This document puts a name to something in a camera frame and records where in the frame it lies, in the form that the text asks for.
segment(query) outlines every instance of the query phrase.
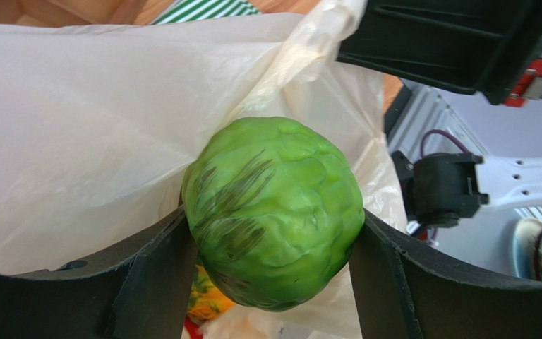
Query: toy cabbage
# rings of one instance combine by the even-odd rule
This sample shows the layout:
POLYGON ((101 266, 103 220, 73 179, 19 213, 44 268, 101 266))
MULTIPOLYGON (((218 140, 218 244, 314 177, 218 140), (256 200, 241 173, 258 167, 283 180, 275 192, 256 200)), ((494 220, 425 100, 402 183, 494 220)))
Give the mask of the toy cabbage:
POLYGON ((344 154, 281 117, 216 133, 187 169, 182 196, 211 281, 267 311, 318 294, 349 260, 365 218, 344 154))

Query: wooden table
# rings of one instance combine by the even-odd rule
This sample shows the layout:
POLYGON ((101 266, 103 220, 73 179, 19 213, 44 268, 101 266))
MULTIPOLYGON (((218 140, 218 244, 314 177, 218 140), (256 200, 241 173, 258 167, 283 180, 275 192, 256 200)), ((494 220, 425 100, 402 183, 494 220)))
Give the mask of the wooden table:
MULTIPOLYGON (((175 0, 147 0, 142 12, 135 20, 136 25, 147 25, 160 13, 168 8, 175 0)), ((263 13, 300 13, 307 14, 319 0, 249 0, 263 13)), ((384 112, 402 88, 402 82, 395 76, 384 74, 384 112)))

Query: yellow object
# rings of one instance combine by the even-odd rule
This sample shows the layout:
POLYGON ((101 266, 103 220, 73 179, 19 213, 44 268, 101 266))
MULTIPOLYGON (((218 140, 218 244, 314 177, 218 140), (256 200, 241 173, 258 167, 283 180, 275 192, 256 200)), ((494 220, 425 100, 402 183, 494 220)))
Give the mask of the yellow object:
POLYGON ((196 265, 198 273, 192 282, 188 315, 200 321, 210 321, 235 305, 216 288, 201 265, 196 265))

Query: black plastic part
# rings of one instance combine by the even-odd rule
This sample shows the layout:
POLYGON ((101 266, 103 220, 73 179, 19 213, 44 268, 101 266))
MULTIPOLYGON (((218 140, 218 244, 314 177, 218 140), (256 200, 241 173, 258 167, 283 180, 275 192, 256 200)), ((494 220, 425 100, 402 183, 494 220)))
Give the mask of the black plastic part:
POLYGON ((458 261, 369 212, 349 265, 365 339, 542 339, 542 282, 458 261))
POLYGON ((488 195, 478 190, 476 165, 482 157, 471 153, 433 154, 414 165, 400 151, 392 154, 404 199, 406 216, 417 220, 420 232, 448 228, 460 218, 473 217, 488 195))
MULTIPOLYGON (((0 338, 179 339, 195 256, 177 210, 65 270, 0 275, 0 338)), ((458 261, 368 211, 349 265, 364 339, 542 339, 542 282, 458 261)))
POLYGON ((505 101, 542 53, 542 0, 369 0, 338 61, 505 101))
POLYGON ((59 270, 0 275, 0 338, 180 338, 196 253, 180 209, 59 270))

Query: dark marking on cabbage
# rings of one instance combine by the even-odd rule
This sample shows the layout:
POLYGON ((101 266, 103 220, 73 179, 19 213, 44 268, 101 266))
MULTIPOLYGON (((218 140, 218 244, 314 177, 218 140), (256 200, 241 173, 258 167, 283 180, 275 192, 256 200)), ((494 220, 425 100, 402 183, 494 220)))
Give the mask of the dark marking on cabbage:
POLYGON ((223 274, 221 272, 217 272, 217 276, 225 285, 235 290, 247 290, 251 284, 249 281, 230 277, 229 275, 223 274))
POLYGON ((262 150, 214 195, 204 198, 219 169, 207 164, 195 180, 195 207, 205 217, 193 227, 200 248, 209 248, 214 241, 216 250, 227 253, 229 261, 238 261, 250 253, 265 236, 265 229, 255 218, 235 218, 232 215, 251 203, 275 176, 273 160, 263 160, 262 150))

